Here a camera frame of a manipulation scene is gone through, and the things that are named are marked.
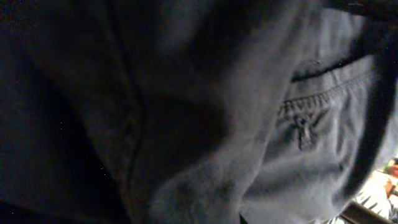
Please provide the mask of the dark blue shorts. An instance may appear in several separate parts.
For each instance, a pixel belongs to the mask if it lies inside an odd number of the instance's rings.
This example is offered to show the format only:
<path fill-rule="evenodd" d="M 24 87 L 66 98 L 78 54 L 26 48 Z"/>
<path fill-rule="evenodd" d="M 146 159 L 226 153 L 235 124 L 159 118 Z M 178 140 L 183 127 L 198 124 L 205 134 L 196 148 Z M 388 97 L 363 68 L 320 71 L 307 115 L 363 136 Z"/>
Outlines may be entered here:
<path fill-rule="evenodd" d="M 396 147 L 396 1 L 1 2 L 2 223 L 321 222 Z"/>

